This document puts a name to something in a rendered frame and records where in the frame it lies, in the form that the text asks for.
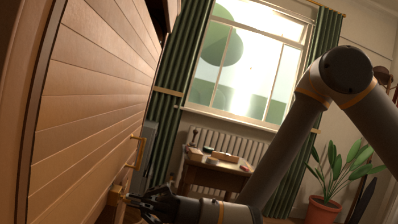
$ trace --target wooden box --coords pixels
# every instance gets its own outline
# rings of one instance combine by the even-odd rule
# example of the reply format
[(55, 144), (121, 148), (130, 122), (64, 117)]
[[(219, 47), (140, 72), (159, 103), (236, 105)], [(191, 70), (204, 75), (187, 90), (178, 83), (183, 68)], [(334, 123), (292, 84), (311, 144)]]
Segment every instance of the wooden box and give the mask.
[(221, 159), (221, 160), (225, 160), (231, 163), (238, 163), (239, 162), (239, 156), (233, 156), (231, 154), (226, 154), (223, 152), (216, 152), (213, 151), (212, 152), (212, 157), (217, 158), (217, 159)]
[(203, 158), (203, 152), (197, 148), (189, 147), (188, 158), (193, 161), (201, 162)]

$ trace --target door handle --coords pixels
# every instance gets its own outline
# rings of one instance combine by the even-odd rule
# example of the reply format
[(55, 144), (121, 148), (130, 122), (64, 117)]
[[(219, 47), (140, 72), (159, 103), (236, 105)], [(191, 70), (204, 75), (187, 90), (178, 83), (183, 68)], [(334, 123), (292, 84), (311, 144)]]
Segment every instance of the door handle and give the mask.
[(142, 156), (144, 155), (145, 145), (147, 143), (147, 138), (140, 138), (140, 137), (136, 137), (133, 134), (131, 134), (130, 139), (137, 139), (137, 140), (141, 141), (141, 144), (140, 144), (140, 147), (139, 147), (137, 163), (135, 165), (128, 165), (126, 163), (125, 167), (133, 168), (136, 171), (139, 171), (139, 169), (141, 167)]

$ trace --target small wooden table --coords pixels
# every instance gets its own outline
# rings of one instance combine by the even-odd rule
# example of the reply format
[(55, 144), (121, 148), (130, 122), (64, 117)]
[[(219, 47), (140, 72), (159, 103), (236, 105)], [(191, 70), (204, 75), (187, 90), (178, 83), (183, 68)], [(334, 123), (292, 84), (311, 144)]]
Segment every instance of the small wooden table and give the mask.
[(232, 192), (240, 193), (252, 172), (243, 171), (241, 165), (247, 166), (246, 160), (240, 158), (238, 163), (220, 160), (217, 165), (206, 163), (210, 156), (204, 152), (201, 162), (189, 160), (183, 146), (184, 168), (177, 190), (177, 195), (187, 196), (192, 184), (225, 190), (224, 201), (229, 201)]

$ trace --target gold curtain rod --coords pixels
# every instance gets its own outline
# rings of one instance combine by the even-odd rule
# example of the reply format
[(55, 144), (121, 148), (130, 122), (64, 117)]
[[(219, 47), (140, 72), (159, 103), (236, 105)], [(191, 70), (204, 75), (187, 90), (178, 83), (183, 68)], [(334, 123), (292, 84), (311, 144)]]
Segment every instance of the gold curtain rod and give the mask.
[[(313, 0), (306, 0), (306, 1), (307, 1), (307, 2), (311, 2), (311, 3), (314, 3), (315, 5), (324, 6), (324, 5), (322, 5), (322, 4), (318, 3), (318, 2), (314, 2)], [(340, 12), (337, 12), (337, 13), (338, 13), (338, 14), (342, 14), (344, 18), (347, 17), (346, 14), (343, 14), (343, 13), (340, 13)]]

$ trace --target radiator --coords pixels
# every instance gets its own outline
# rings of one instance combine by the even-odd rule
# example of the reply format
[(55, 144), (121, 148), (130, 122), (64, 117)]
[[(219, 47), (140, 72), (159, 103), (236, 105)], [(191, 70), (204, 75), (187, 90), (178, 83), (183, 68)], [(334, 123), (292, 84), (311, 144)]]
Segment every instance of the radiator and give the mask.
[[(254, 141), (240, 136), (224, 134), (217, 130), (208, 130), (196, 126), (190, 126), (185, 144), (188, 144), (192, 140), (193, 130), (195, 129), (198, 131), (198, 134), (195, 138), (195, 142), (197, 143), (198, 148), (202, 148), (203, 146), (210, 146), (216, 151), (227, 152), (234, 156), (245, 158), (253, 167), (257, 166), (269, 146), (269, 144), (263, 142)], [(176, 187), (178, 187), (179, 181), (181, 179), (183, 165), (184, 159), (182, 157), (180, 169), (176, 178)], [(224, 190), (218, 190), (197, 185), (192, 185), (191, 191), (208, 194), (210, 196), (221, 197), (224, 197), (225, 194)], [(232, 193), (231, 199), (237, 198), (238, 195), (239, 194), (237, 193)]]

